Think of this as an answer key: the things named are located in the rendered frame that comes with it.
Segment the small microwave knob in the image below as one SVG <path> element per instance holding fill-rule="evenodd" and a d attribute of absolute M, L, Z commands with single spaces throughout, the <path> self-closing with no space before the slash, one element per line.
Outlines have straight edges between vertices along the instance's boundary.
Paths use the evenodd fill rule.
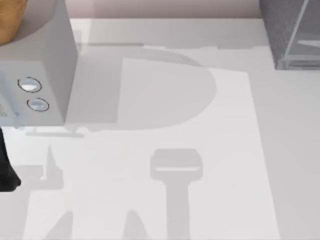
<path fill-rule="evenodd" d="M 35 112 L 46 112 L 50 105 L 42 98 L 34 98 L 26 101 L 27 106 Z"/>

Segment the pale microwave oven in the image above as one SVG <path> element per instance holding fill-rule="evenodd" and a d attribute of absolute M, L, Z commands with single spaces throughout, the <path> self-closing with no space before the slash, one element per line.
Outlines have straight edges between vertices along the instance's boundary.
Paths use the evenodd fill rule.
<path fill-rule="evenodd" d="M 28 0 L 15 38 L 0 46 L 0 127 L 62 126 L 78 60 L 66 0 Z M 42 84 L 25 92 L 18 79 Z M 31 110 L 27 100 L 49 103 L 45 112 Z"/>

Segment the large microwave knob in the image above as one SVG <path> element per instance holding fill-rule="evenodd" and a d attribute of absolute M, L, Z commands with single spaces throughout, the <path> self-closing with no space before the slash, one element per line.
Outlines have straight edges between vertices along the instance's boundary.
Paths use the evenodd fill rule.
<path fill-rule="evenodd" d="M 42 89 L 42 84 L 33 77 L 24 77 L 17 80 L 17 85 L 27 93 L 37 93 Z"/>

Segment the grey cabinet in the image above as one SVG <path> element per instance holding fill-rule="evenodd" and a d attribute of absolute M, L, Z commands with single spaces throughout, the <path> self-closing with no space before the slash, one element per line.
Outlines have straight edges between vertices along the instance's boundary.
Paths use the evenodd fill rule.
<path fill-rule="evenodd" d="M 320 0 L 259 0 L 276 70 L 320 71 Z"/>

